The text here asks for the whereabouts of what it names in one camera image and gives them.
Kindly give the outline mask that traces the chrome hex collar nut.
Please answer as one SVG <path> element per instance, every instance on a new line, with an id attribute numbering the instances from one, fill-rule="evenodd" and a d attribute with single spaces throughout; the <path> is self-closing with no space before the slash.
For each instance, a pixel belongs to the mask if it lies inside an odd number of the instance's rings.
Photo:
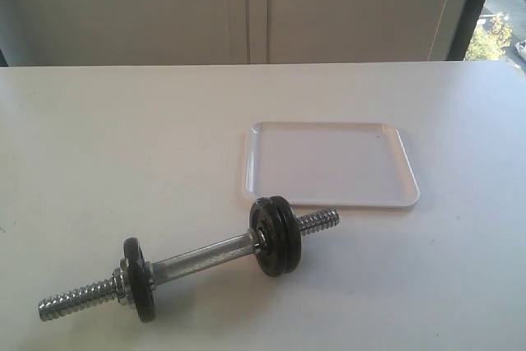
<path id="1" fill-rule="evenodd" d="M 118 264 L 118 267 L 113 271 L 113 284 L 115 293 L 117 295 L 118 302 L 126 306 L 128 302 L 129 294 L 129 279 L 128 279 L 128 261 L 126 258 L 122 258 Z"/>

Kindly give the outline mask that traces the white plastic tray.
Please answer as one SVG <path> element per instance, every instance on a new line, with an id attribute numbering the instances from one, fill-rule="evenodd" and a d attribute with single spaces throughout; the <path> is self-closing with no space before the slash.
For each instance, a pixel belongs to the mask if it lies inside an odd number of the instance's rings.
<path id="1" fill-rule="evenodd" d="M 258 122 L 246 134 L 242 193 L 294 207 L 408 209 L 420 189 L 395 127 L 378 122 Z"/>

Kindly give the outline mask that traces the black weight plate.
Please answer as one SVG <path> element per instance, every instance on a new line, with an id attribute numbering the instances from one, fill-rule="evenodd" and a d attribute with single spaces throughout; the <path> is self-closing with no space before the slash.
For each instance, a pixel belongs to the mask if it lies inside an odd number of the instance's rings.
<path id="1" fill-rule="evenodd" d="M 143 257 L 137 238 L 128 238 L 123 244 L 124 258 L 127 260 L 127 275 L 136 312 L 143 323 L 156 318 L 155 301 L 150 287 L 150 270 Z"/>
<path id="2" fill-rule="evenodd" d="M 284 230 L 287 235 L 287 260 L 284 272 L 291 273 L 298 267 L 302 256 L 302 236 L 297 217 L 293 213 L 291 205 L 282 196 L 272 196 L 270 200 L 276 205 L 284 223 Z"/>
<path id="3" fill-rule="evenodd" d="M 288 260 L 288 237 L 278 206 L 268 197 L 257 199 L 251 206 L 249 224 L 259 240 L 256 259 L 260 268 L 269 277 L 281 276 Z"/>

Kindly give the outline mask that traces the chrome threaded dumbbell bar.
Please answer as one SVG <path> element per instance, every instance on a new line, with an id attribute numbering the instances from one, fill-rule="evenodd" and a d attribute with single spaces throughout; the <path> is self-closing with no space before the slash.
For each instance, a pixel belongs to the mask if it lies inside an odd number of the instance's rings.
<path id="1" fill-rule="evenodd" d="M 303 237 L 338 225 L 339 214 L 335 209 L 323 209 L 299 216 L 297 222 Z M 256 256 L 259 252 L 259 246 L 256 232 L 249 228 L 241 235 L 206 247 L 153 263 L 146 261 L 151 276 L 150 287 L 154 292 L 159 285 L 245 256 Z M 38 304 L 39 318 L 41 321 L 52 321 L 112 300 L 117 300 L 113 275 L 108 279 L 41 300 Z M 128 306 L 133 306 L 136 309 L 130 286 L 128 302 Z"/>

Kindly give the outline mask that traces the dark window frame post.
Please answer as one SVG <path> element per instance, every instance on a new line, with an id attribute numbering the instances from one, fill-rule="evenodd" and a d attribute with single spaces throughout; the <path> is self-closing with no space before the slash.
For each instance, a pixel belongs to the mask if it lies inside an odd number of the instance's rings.
<path id="1" fill-rule="evenodd" d="M 465 0 L 446 61 L 463 61 L 485 0 Z"/>

